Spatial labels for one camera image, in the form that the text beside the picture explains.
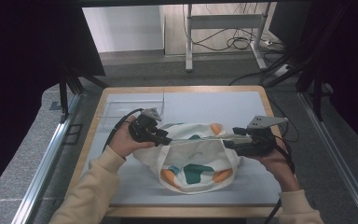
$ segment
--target human arm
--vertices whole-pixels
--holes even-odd
[[[277,140],[277,145],[286,150],[284,143]],[[286,158],[277,150],[265,157],[253,157],[270,171],[281,186],[282,212],[278,219],[281,224],[321,224],[318,210],[310,207],[305,192],[298,184]]]
[[[124,122],[116,131],[103,154],[89,164],[88,171],[79,183],[67,194],[60,208],[49,223],[99,223],[114,197],[119,177],[117,171],[125,157],[134,150],[152,147],[154,143],[135,142],[128,131],[129,123]]]

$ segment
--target gray floor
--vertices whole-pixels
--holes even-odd
[[[106,77],[100,79],[113,87],[228,85],[236,77],[258,71],[255,59],[249,53],[196,56],[192,73],[185,71],[184,57],[164,57],[157,51],[147,54],[104,54],[102,60]],[[251,76],[239,80],[236,84],[256,85],[259,79],[260,76]],[[85,93],[80,96],[80,106],[72,122],[72,125],[82,127],[78,141],[74,142],[71,136],[64,139],[29,223],[48,222],[52,213],[60,206],[71,180],[91,118],[103,91],[87,80],[81,81]],[[358,223],[358,207],[324,142],[317,134],[307,109],[294,88],[295,82],[296,77],[292,77],[267,91],[271,101],[279,106],[273,106],[275,115],[281,116],[283,111],[296,126],[294,128],[294,125],[291,125],[285,137],[289,140],[298,138],[298,141],[291,143],[291,146],[294,149],[296,174],[300,184],[306,190],[311,205],[321,211],[325,223]],[[57,86],[45,92],[42,107],[33,127],[0,179],[0,223],[10,223],[21,204],[24,193],[60,121],[61,111],[54,108],[50,110],[51,105],[59,101]],[[328,98],[323,98],[322,114],[325,127],[358,181],[358,136],[329,104]],[[262,220],[250,218],[248,223],[262,223]],[[216,223],[219,221],[227,223],[227,220],[215,220]],[[103,220],[103,223],[120,222],[145,223],[146,220],[117,218]],[[183,222],[193,223],[194,220],[181,220],[181,223]],[[231,219],[230,223],[244,223],[244,220]]]

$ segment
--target metal rail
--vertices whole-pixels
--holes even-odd
[[[325,147],[327,148],[327,152],[329,153],[330,158],[337,167],[337,170],[341,175],[342,180],[347,186],[348,191],[350,192],[354,202],[358,207],[358,182],[356,178],[354,177],[350,167],[345,162],[344,158],[339,152],[339,149],[337,148],[330,133],[324,126],[324,123],[322,121],[319,121],[315,113],[313,112],[312,102],[310,101],[310,98],[306,95],[306,93],[300,93],[299,97],[301,102],[306,107],[308,115],[310,116],[310,120],[315,126],[317,133],[321,136],[321,139],[324,142]]]
[[[51,164],[53,163],[56,154],[62,143],[62,139],[65,136],[66,130],[68,129],[69,124],[74,118],[74,111],[80,101],[79,95],[74,95],[71,103],[69,105],[69,117],[64,123],[59,123],[57,129],[51,138],[50,143],[48,144],[48,149],[45,152],[45,155],[42,158],[42,161],[37,168],[34,178],[31,181],[29,188],[27,189],[24,198],[20,204],[19,209],[17,210],[16,216],[12,220],[12,224],[23,224],[26,223],[31,212],[34,208],[35,201],[39,195],[40,190],[43,187],[45,179],[48,175]]]

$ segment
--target metal stand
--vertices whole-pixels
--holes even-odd
[[[97,86],[100,86],[103,89],[109,87],[108,84],[102,82],[100,79],[94,76],[90,76],[88,74],[84,74],[77,71],[76,73],[81,74],[83,78],[87,79],[88,81],[94,83]],[[73,94],[81,94],[84,91],[83,85],[80,83],[78,76],[72,74],[70,71],[68,71],[68,68],[62,64],[62,73],[60,78],[60,99],[62,107],[61,123],[64,123],[69,116],[66,85],[68,85],[69,89]]]
[[[260,54],[260,49],[258,46],[260,43],[261,35],[263,34],[264,26],[266,25],[270,5],[271,3],[269,2],[263,14],[191,16],[192,5],[189,4],[187,10],[186,71],[191,72],[193,70],[191,31],[197,29],[258,29],[255,41],[252,41],[250,45],[260,69],[267,69],[266,63]]]

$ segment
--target hand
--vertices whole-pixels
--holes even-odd
[[[129,156],[137,149],[153,147],[155,145],[153,142],[138,143],[132,139],[129,133],[129,126],[134,120],[136,120],[136,117],[130,116],[126,122],[117,129],[112,141],[109,143],[110,148],[122,158]]]
[[[286,146],[281,140],[277,140],[277,145],[283,150],[286,150]],[[267,156],[251,157],[251,159],[260,161],[260,163],[274,175],[275,179],[281,185],[282,192],[301,190],[301,187],[292,173],[286,158],[277,150],[273,150]]]

